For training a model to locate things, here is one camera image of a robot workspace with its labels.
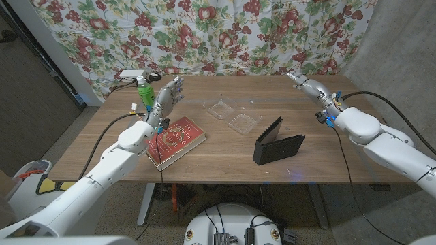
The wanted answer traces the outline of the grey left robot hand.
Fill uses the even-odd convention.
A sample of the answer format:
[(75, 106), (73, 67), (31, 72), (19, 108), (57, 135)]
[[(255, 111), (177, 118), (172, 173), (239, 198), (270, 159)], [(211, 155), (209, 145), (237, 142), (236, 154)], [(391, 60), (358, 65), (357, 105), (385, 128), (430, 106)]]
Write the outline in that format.
[(180, 95), (180, 92), (183, 90), (183, 82), (184, 78), (177, 76), (159, 91), (145, 123), (155, 128), (161, 119), (171, 113), (173, 107), (184, 97)]

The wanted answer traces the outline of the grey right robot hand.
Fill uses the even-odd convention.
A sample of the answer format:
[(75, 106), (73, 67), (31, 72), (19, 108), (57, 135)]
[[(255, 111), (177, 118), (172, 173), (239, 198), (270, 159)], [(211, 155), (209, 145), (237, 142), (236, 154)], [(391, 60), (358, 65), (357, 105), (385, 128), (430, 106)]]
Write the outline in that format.
[(296, 71), (289, 71), (287, 76), (295, 83), (294, 88), (302, 91), (316, 105), (326, 110), (327, 113), (332, 116), (338, 116), (341, 113), (334, 103), (332, 93), (322, 83)]

